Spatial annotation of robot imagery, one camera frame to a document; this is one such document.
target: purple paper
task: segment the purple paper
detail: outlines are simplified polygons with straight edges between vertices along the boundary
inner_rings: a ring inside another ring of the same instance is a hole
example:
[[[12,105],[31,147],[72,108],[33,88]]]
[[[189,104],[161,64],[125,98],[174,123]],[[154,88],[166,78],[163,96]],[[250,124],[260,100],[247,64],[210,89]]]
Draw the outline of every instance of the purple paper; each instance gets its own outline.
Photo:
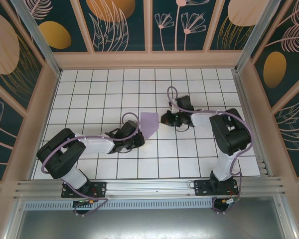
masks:
[[[141,127],[140,131],[145,140],[148,140],[159,127],[158,113],[141,112]]]

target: enclosure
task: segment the enclosure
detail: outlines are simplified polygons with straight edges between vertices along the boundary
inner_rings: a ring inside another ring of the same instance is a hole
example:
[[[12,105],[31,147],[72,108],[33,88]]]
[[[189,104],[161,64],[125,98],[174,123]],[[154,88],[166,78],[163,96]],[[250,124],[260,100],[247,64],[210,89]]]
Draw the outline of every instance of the enclosure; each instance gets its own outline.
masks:
[[[215,131],[160,121],[170,86],[251,128],[230,212],[192,187],[220,160]],[[104,135],[136,120],[125,113],[157,113],[158,130],[131,151],[80,156],[109,200],[75,217],[78,198],[61,197],[36,153],[65,128]],[[299,0],[0,0],[0,238],[225,236],[299,239]]]

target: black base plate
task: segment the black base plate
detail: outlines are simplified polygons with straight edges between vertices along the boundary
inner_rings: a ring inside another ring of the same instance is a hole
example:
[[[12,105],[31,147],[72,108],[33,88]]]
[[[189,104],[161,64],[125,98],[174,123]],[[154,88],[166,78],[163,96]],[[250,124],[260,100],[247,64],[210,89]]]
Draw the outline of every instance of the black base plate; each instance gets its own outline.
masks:
[[[195,180],[194,189],[196,196],[217,196],[217,195],[230,195],[230,191],[233,191],[238,195],[238,186],[235,179],[230,180],[230,182],[222,188],[219,188],[217,191],[213,191],[209,180]]]
[[[86,193],[86,196],[93,198],[104,198],[105,192],[106,182],[91,182],[90,190]],[[81,198],[81,196],[74,193],[67,184],[63,183],[61,198]]]

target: ventilation grille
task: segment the ventilation grille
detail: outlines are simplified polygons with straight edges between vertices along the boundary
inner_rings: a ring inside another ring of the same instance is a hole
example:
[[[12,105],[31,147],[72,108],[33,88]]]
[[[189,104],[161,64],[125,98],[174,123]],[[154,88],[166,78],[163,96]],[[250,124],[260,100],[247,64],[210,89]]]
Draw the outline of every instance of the ventilation grille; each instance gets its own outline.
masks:
[[[85,205],[77,210],[93,209],[101,202]],[[27,202],[25,211],[65,211],[73,210],[73,201],[33,201]],[[212,199],[169,199],[169,200],[110,200],[100,210],[130,209],[180,209],[211,208]]]

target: wall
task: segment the wall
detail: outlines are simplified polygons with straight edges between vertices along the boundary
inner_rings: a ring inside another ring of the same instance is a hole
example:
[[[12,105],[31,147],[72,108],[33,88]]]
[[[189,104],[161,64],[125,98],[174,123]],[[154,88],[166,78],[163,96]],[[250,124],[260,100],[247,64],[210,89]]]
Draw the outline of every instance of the wall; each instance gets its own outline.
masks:
[[[273,174],[299,224],[299,0],[286,0],[242,72]]]
[[[25,1],[64,69],[233,67],[267,2]]]
[[[27,174],[47,115],[56,74],[0,0],[0,232],[17,181]]]

